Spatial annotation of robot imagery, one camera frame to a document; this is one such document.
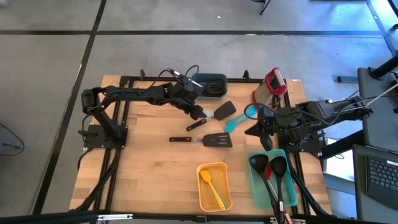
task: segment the yellow spoon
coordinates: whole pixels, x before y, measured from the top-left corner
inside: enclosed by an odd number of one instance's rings
[[[222,201],[222,199],[220,198],[220,196],[218,196],[218,193],[216,192],[216,190],[213,187],[213,184],[211,184],[211,176],[208,170],[201,170],[200,171],[200,175],[203,178],[203,180],[209,184],[211,191],[213,192],[213,195],[216,197],[216,201],[218,203],[218,205],[221,207],[222,210],[225,210],[225,205]]]

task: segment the black ladle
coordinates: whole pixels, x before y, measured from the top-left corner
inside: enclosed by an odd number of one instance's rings
[[[284,178],[284,175],[286,173],[287,169],[287,162],[285,157],[283,156],[278,156],[275,157],[273,160],[270,161],[271,163],[271,170],[275,174],[276,178],[276,183],[278,186],[278,204],[279,204],[279,214],[281,217],[284,216],[284,198],[282,196],[282,179]]]
[[[269,198],[271,200],[272,209],[274,211],[276,219],[277,219],[278,223],[283,224],[281,222],[284,222],[284,218],[283,218],[284,214],[282,214],[282,216],[278,215],[279,210],[278,210],[278,205],[277,205],[276,199],[274,198],[274,196],[272,196],[271,189],[269,188],[268,182],[266,180],[265,172],[266,172],[266,167],[267,167],[267,163],[268,163],[268,156],[266,156],[264,154],[257,154],[257,155],[251,156],[249,158],[249,163],[250,163],[250,166],[260,175],[262,181],[266,185],[267,191],[269,194]]]

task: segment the teal container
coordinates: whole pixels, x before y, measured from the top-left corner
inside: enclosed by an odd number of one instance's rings
[[[261,152],[249,152],[248,154],[248,166],[249,166],[249,174],[250,174],[250,184],[251,190],[253,192],[254,204],[257,208],[260,209],[269,209],[272,208],[270,195],[268,194],[267,188],[260,178],[259,174],[250,166],[249,158],[251,156],[263,154],[267,155],[269,161],[277,156],[283,156],[286,158],[285,152],[283,149],[273,149],[271,151],[261,151]],[[275,174],[271,174],[270,178],[272,185],[275,188],[275,191],[278,192]],[[284,178],[282,179],[282,195],[284,198],[285,207],[291,207],[297,205],[297,195],[294,190],[292,176],[290,174],[289,167],[287,167]]]
[[[196,73],[192,76],[192,80],[199,83],[201,86],[205,86],[208,82],[221,80],[225,85],[225,92],[217,95],[210,95],[205,91],[201,91],[198,96],[198,100],[220,100],[222,99],[228,89],[228,79],[224,74],[213,74],[213,73]]]

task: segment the yellow container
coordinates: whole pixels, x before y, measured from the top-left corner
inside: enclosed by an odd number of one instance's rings
[[[209,185],[200,176],[201,170],[208,170],[218,195],[224,202],[225,211],[232,207],[231,195],[229,194],[228,176],[226,174],[228,166],[224,162],[214,162],[201,164],[197,168],[197,179],[199,189],[200,208],[205,212],[220,212],[222,209],[217,204],[216,198],[210,190]]]

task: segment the butcher block tabletop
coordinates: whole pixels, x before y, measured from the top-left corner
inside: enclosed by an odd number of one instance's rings
[[[102,86],[118,86],[121,76],[105,75]],[[134,88],[146,88],[152,81],[135,81]],[[290,104],[306,101],[300,80],[286,80]],[[229,83],[222,100],[196,100],[204,109],[215,110],[232,101],[236,113],[222,121],[210,121],[190,132],[185,128],[195,121],[171,105],[154,106],[132,101],[129,106],[127,143],[121,152],[111,211],[136,213],[204,214],[199,205],[197,167],[200,164],[224,162],[228,166],[228,182],[233,206],[217,215],[268,215],[272,209],[258,209],[250,186],[247,154],[263,151],[258,137],[244,133],[256,121],[239,125],[231,134],[232,148],[205,147],[200,142],[169,142],[171,136],[202,138],[222,133],[225,123],[243,113],[251,103],[251,93],[258,83]],[[121,120],[124,103],[121,103]],[[106,112],[112,115],[114,104]],[[278,149],[276,136],[274,149]],[[105,149],[93,149],[81,161],[70,208],[78,207],[97,184]],[[301,153],[305,184],[322,208],[331,213],[319,160]],[[295,185],[298,212],[303,213],[302,198]],[[108,185],[105,185],[100,208],[104,208]]]

